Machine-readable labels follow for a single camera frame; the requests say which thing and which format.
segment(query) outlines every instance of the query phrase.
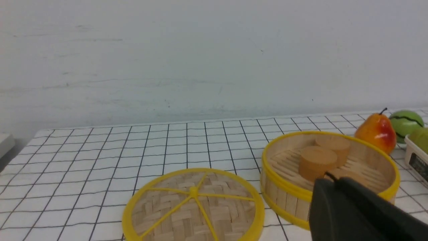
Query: grid tablecloth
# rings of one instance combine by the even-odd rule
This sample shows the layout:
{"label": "grid tablecloth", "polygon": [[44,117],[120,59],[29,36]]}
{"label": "grid tablecloth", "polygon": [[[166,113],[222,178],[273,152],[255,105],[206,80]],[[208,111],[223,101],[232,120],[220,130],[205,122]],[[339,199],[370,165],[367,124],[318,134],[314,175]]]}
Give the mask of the grid tablecloth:
{"label": "grid tablecloth", "polygon": [[[428,122],[428,109],[417,111]],[[289,132],[353,135],[371,112],[41,130],[0,174],[0,239],[124,240],[125,205],[143,185],[185,168],[215,168],[260,191],[261,153]],[[428,223],[428,189],[391,156],[401,174],[396,206]],[[262,241],[310,241],[310,232],[265,205]]]}

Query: green fruit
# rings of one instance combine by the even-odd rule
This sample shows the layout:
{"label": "green fruit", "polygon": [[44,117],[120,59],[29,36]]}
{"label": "green fruit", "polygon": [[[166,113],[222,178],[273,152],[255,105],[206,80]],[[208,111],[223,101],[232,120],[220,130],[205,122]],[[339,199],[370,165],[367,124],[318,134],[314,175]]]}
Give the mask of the green fruit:
{"label": "green fruit", "polygon": [[413,131],[423,128],[424,121],[416,112],[409,110],[401,110],[392,113],[389,119],[391,120],[392,127],[397,135],[397,142],[404,143],[406,135],[411,134]]}
{"label": "green fruit", "polygon": [[428,154],[428,128],[419,128],[409,135],[409,139]]}

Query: bamboo steamer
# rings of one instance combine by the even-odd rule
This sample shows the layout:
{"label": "bamboo steamer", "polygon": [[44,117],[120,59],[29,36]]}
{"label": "bamboo steamer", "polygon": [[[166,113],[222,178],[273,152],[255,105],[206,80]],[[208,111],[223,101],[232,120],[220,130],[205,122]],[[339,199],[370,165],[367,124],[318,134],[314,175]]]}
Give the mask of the bamboo steamer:
{"label": "bamboo steamer", "polygon": [[299,175],[300,151],[319,146],[315,140],[328,136],[344,138],[350,143],[347,161],[339,171],[358,175],[360,183],[385,200],[394,203],[400,174],[393,160],[377,147],[354,137],[338,133],[305,131],[280,136],[263,151],[260,186],[266,203],[281,217],[309,230],[309,210],[313,182]]}
{"label": "bamboo steamer", "polygon": [[244,179],[217,169],[184,169],[146,184],[122,217],[127,241],[257,241],[265,206]]}

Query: red-yellow pear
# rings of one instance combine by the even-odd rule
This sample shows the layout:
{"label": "red-yellow pear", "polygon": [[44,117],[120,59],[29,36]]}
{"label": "red-yellow pear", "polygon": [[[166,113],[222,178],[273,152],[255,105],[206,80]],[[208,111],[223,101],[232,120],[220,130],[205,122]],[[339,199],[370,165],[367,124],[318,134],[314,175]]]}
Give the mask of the red-yellow pear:
{"label": "red-yellow pear", "polygon": [[385,110],[387,108],[370,115],[357,129],[355,137],[373,144],[389,155],[397,144],[397,138],[391,121],[383,114]]}

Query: green ball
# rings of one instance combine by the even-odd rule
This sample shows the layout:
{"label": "green ball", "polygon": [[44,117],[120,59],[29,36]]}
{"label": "green ball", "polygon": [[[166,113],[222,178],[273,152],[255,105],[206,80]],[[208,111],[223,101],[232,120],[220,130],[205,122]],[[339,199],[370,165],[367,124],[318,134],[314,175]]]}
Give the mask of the green ball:
{"label": "green ball", "polygon": [[411,134],[414,130],[424,128],[425,124],[422,117],[414,111],[401,110],[392,113],[389,120],[397,135],[398,143],[405,143],[404,138],[406,135]]}

